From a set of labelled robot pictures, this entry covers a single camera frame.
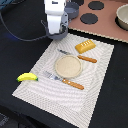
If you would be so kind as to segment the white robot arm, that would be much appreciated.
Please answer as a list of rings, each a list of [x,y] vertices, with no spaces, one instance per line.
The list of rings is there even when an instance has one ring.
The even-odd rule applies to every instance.
[[[44,0],[50,34],[58,34],[64,26],[66,0]]]

